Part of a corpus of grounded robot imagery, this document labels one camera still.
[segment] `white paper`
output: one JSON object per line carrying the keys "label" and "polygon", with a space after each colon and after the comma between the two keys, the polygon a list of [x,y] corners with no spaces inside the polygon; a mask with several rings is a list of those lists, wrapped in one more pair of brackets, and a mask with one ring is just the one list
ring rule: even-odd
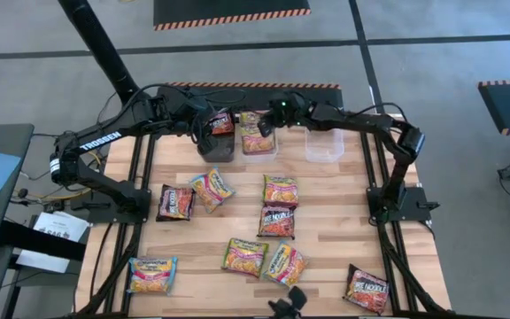
{"label": "white paper", "polygon": [[[77,242],[88,226],[88,222],[64,212],[41,213],[36,221],[35,230]],[[23,250],[17,259],[20,265],[59,273],[66,272],[68,262],[68,259],[27,250]]]}

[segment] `concrete floor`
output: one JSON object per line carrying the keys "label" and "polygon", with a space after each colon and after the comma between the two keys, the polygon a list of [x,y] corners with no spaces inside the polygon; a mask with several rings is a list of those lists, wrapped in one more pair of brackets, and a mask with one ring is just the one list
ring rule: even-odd
{"label": "concrete floor", "polygon": [[[307,17],[166,32],[152,31],[152,1],[90,2],[119,48],[357,38],[345,0],[312,0],[313,14]],[[510,34],[507,0],[358,3],[367,38]],[[0,0],[0,52],[80,49],[83,42],[55,1]],[[442,204],[433,213],[434,229],[453,308],[510,317],[510,198],[495,173],[510,163],[510,137],[497,132],[475,87],[482,80],[510,79],[510,42],[388,45],[370,51],[383,100],[403,106],[427,135],[417,166],[429,199]],[[141,85],[337,82],[346,108],[359,110],[371,101],[359,47],[123,59]],[[93,58],[0,60],[0,123],[31,122],[43,133],[85,128],[111,93]],[[109,114],[119,107],[114,101]],[[33,140],[24,171],[38,175],[48,169],[51,142]],[[38,193],[56,188],[47,179],[32,183],[22,177],[19,186]],[[23,222],[39,211],[12,206],[7,215]],[[63,315],[71,309],[72,289],[26,289],[15,317]]]}

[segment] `clear plastic container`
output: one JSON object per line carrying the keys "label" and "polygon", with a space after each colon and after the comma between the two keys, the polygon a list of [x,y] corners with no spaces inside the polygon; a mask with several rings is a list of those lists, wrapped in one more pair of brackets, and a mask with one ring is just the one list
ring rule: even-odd
{"label": "clear plastic container", "polygon": [[276,137],[276,133],[274,133],[274,152],[268,154],[245,154],[244,152],[241,153],[243,155],[243,161],[245,163],[257,164],[274,161],[274,158],[276,157],[276,154],[278,152],[279,152],[279,140]]}
{"label": "clear plastic container", "polygon": [[333,163],[345,152],[344,132],[334,128],[329,131],[305,131],[306,160],[312,163]]}

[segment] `gray floor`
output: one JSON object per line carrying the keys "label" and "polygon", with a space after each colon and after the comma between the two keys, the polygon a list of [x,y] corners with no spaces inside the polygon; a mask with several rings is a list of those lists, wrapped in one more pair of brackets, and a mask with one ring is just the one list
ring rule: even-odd
{"label": "gray floor", "polygon": [[[345,0],[313,0],[308,17],[152,31],[152,3],[90,0],[119,48],[199,43],[355,39]],[[360,0],[368,38],[510,34],[510,1]],[[51,0],[0,0],[0,52],[80,50],[84,44]],[[510,198],[495,171],[510,163],[510,137],[494,128],[476,83],[510,79],[510,42],[371,47],[383,99],[406,109],[427,135],[417,165],[453,308],[510,317]],[[346,107],[370,104],[358,47],[124,56],[139,84],[150,82],[337,82]],[[91,125],[112,87],[93,58],[0,60],[0,123],[31,122],[37,132]],[[112,104],[110,114],[119,109]],[[23,169],[48,169],[51,141],[33,140]],[[49,180],[19,186],[45,193]],[[37,208],[12,206],[23,222]],[[73,287],[21,293],[18,318],[63,315]]]}

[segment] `wooden table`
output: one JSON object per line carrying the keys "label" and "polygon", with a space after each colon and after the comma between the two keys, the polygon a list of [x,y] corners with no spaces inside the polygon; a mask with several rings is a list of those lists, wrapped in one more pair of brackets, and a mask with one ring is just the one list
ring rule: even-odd
{"label": "wooden table", "polygon": [[[189,138],[161,137],[151,171],[150,219],[143,225],[139,255],[177,256],[175,284],[170,297],[134,295],[129,316],[271,315],[267,301],[285,298],[286,287],[263,278],[220,269],[231,237],[269,243],[265,267],[277,247],[278,240],[256,237],[262,207],[263,174],[296,177],[298,181],[300,204],[295,212],[296,240],[292,244],[309,258],[298,284],[308,297],[303,315],[371,315],[341,298],[350,263],[385,278],[377,232],[367,223],[365,190],[368,181],[359,134],[344,133],[345,154],[339,162],[331,164],[305,160],[305,132],[301,128],[278,130],[280,151],[272,163],[244,163],[241,145],[236,141],[236,160],[218,165],[224,181],[236,190],[236,195],[213,214],[207,214],[197,201],[190,222],[155,222],[162,184],[185,185],[195,175],[206,173],[212,165],[203,162]],[[376,178],[381,181],[373,138],[369,138]],[[112,144],[105,170],[108,176],[116,180],[127,178],[133,144],[132,138]],[[146,145],[140,157],[141,167],[145,150]],[[391,168],[389,153],[387,159]],[[406,181],[418,182],[414,166]],[[418,222],[402,222],[401,225],[411,270],[437,303],[449,307],[432,235]],[[76,293],[79,307],[89,300],[90,278],[105,228],[105,225],[94,226],[89,234]],[[130,234],[131,229],[127,232],[126,242]],[[96,290],[112,265],[116,235],[117,225],[114,225],[99,262]],[[125,274],[124,271],[118,282],[113,310],[120,309]],[[402,279],[396,269],[395,274],[401,307],[406,308]],[[388,302],[385,314],[389,313]]]}

